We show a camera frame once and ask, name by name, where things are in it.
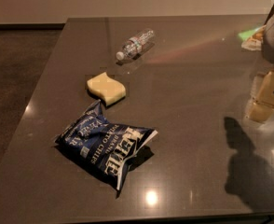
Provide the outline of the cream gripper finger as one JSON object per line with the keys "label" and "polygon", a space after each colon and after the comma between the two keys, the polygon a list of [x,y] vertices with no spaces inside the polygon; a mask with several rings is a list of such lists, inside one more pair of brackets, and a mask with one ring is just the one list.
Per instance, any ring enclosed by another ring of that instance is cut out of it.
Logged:
{"label": "cream gripper finger", "polygon": [[250,100],[247,104],[247,118],[265,123],[274,114],[274,106],[259,104],[255,100]]}

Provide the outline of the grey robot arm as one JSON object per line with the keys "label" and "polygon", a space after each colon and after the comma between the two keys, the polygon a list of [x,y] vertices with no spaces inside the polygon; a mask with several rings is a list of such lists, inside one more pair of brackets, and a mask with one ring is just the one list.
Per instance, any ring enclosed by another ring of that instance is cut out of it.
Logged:
{"label": "grey robot arm", "polygon": [[[252,38],[261,39],[263,58],[274,65],[274,4],[264,26]],[[274,67],[265,74],[258,73],[253,79],[251,98],[246,108],[246,118],[265,123],[274,114]]]}

